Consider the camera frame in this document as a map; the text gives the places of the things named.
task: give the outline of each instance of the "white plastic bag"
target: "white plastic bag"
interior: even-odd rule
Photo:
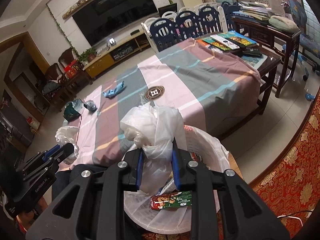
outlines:
[[[62,161],[65,164],[72,164],[78,157],[79,147],[76,144],[75,140],[73,139],[74,135],[78,131],[79,131],[79,127],[63,126],[63,127],[60,127],[56,132],[55,138],[57,139],[57,143],[60,146],[63,146],[66,143],[72,143],[75,148],[74,152]]]
[[[229,152],[217,138],[192,126],[185,125],[187,150],[201,155],[203,162],[213,171],[223,172],[230,169]],[[220,209],[217,192],[214,191],[216,211]],[[150,208],[150,196],[134,195],[124,192],[124,210],[139,226],[159,234],[179,234],[191,230],[191,208],[177,210]]]
[[[133,107],[120,121],[125,137],[146,154],[138,195],[155,194],[167,181],[172,168],[172,141],[187,149],[183,119],[178,109],[152,107],[150,103]]]

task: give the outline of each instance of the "trash bin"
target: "trash bin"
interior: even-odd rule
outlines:
[[[220,141],[208,133],[185,125],[187,148],[199,154],[203,162],[213,171],[223,172],[230,169],[228,151]],[[214,192],[217,212],[220,209],[217,192]],[[155,211],[150,208],[150,196],[124,192],[124,210],[142,228],[159,234],[179,234],[191,230],[191,208]]]

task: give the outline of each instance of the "tiled floor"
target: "tiled floor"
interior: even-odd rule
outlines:
[[[128,68],[154,54],[153,50],[134,55],[113,67],[92,85],[86,86],[79,94],[84,98],[105,81],[117,76]],[[305,99],[306,91],[315,95],[319,89],[320,77],[309,70],[307,82],[302,80],[303,69],[297,66],[294,77],[281,91],[280,98],[275,97],[273,89],[263,115],[255,116],[250,122],[222,141],[236,159],[236,162],[249,183],[258,176],[281,153],[300,126],[310,106]],[[45,120],[29,147],[26,159],[38,151],[55,145],[55,133],[63,122],[63,113],[48,111]]]

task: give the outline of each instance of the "blue towel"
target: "blue towel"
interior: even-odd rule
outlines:
[[[105,98],[112,98],[115,97],[116,95],[120,94],[124,90],[124,81],[122,81],[120,84],[116,86],[115,89],[110,89],[107,92],[102,92],[103,96]]]

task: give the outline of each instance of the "stack of books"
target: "stack of books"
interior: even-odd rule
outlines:
[[[253,21],[262,24],[268,24],[268,20],[273,15],[272,9],[266,4],[241,2],[241,10],[233,12],[233,16],[243,20]]]

